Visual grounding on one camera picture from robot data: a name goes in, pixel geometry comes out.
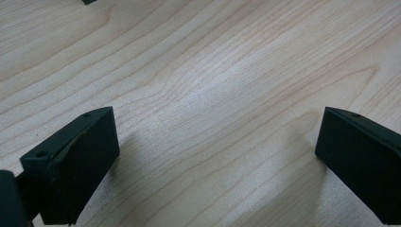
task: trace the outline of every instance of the wood grain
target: wood grain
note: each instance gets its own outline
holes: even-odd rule
[[[400,50],[396,0],[3,0],[0,168],[112,105],[77,226],[382,226],[314,147],[325,106],[401,132]]]

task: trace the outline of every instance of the wooden table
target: wooden table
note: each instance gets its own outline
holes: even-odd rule
[[[77,226],[382,226],[314,148],[325,106],[401,132],[400,62],[400,1],[3,0],[0,168],[113,106]]]

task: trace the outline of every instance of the screw hole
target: screw hole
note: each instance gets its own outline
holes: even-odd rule
[[[42,158],[42,157],[44,157],[44,156],[46,156],[46,155],[47,155],[47,152],[41,151],[41,152],[39,152],[39,153],[36,154],[36,157]]]

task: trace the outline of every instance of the black plastic part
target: black plastic part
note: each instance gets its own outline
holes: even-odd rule
[[[83,2],[85,5],[91,4],[91,3],[95,2],[95,1],[96,1],[96,0],[82,0],[82,2]]]
[[[401,224],[401,135],[326,108],[316,155],[384,224]]]
[[[6,170],[0,170],[0,226],[30,226],[14,175]]]
[[[81,115],[21,157],[41,198],[44,224],[75,224],[118,155],[113,108],[107,107]]]

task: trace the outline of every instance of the black object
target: black object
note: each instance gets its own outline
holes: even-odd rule
[[[95,2],[95,1],[96,1],[96,0],[82,0],[82,2],[83,2],[85,5],[91,4],[91,3]]]
[[[401,135],[327,107],[315,152],[384,224],[401,224]]]
[[[0,207],[15,208],[1,210],[0,226],[26,226],[38,213],[44,224],[75,224],[118,155],[113,108],[79,116],[21,157],[24,172],[15,180],[0,172]]]

